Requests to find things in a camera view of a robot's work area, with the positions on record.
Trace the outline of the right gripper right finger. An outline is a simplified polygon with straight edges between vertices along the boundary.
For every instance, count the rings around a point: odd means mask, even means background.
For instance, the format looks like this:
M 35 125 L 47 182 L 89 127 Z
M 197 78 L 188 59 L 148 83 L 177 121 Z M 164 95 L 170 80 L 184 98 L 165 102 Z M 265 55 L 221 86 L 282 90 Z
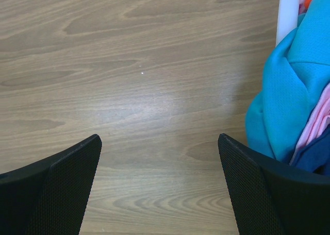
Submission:
M 329 177 L 274 160 L 224 133 L 218 148 L 240 234 L 329 234 Z

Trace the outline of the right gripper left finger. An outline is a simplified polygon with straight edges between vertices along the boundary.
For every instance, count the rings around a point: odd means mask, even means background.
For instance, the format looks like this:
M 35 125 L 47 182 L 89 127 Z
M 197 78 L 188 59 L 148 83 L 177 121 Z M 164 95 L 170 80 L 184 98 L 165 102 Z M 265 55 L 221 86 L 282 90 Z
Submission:
M 1 234 L 79 234 L 100 159 L 92 135 L 1 174 Z

